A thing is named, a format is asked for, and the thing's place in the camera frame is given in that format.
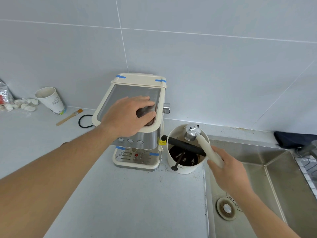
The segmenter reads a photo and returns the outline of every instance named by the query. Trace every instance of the hand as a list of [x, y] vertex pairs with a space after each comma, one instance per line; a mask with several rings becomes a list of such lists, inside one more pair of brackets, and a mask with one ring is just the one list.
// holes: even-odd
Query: hand
[[99, 127], [104, 128], [108, 133], [112, 133], [115, 139], [117, 137], [130, 137], [135, 135], [145, 124], [156, 116], [156, 112], [154, 111], [140, 118], [136, 115], [136, 111], [139, 108], [155, 104], [155, 102], [149, 101], [149, 99], [149, 96], [119, 99], [103, 116]]
[[253, 192], [243, 164], [223, 149], [211, 147], [224, 161], [224, 167], [219, 168], [212, 160], [207, 160], [219, 187], [234, 199], [241, 194]]

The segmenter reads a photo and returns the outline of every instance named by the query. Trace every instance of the white portafilter handle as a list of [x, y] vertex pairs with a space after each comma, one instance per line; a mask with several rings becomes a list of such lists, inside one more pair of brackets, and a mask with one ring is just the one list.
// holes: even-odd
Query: white portafilter handle
[[200, 144], [201, 148], [205, 151], [208, 158], [216, 163], [220, 168], [224, 167], [224, 161], [219, 157], [219, 155], [210, 147], [210, 144], [208, 144], [207, 140], [199, 134], [196, 134], [196, 139], [198, 143]]

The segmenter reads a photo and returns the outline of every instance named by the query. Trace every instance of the wooden brush handle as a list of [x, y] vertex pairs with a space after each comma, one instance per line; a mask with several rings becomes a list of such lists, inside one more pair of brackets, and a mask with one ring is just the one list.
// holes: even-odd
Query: wooden brush handle
[[61, 125], [62, 123], [66, 122], [67, 120], [69, 120], [70, 118], [76, 116], [76, 114], [72, 113], [70, 116], [68, 116], [67, 118], [63, 119], [62, 121], [59, 121], [56, 126]]

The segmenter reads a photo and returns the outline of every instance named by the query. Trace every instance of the yellow warning sticker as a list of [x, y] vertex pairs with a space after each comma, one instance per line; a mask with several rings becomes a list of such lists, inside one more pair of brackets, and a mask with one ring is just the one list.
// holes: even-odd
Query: yellow warning sticker
[[159, 145], [166, 145], [166, 140], [164, 140], [164, 141], [163, 141], [163, 140], [160, 140], [160, 141], [159, 141]]

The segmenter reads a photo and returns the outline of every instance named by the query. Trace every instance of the stainless steel sink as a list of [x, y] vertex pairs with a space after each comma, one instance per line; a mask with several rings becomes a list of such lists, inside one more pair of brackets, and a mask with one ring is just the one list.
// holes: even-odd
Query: stainless steel sink
[[[317, 236], [317, 199], [293, 151], [270, 143], [217, 136], [209, 136], [209, 139], [212, 145], [243, 162], [254, 192], [301, 238]], [[231, 197], [218, 187], [210, 169], [205, 167], [204, 170], [210, 237], [256, 237], [243, 211], [237, 210], [233, 221], [221, 218], [216, 201]]]

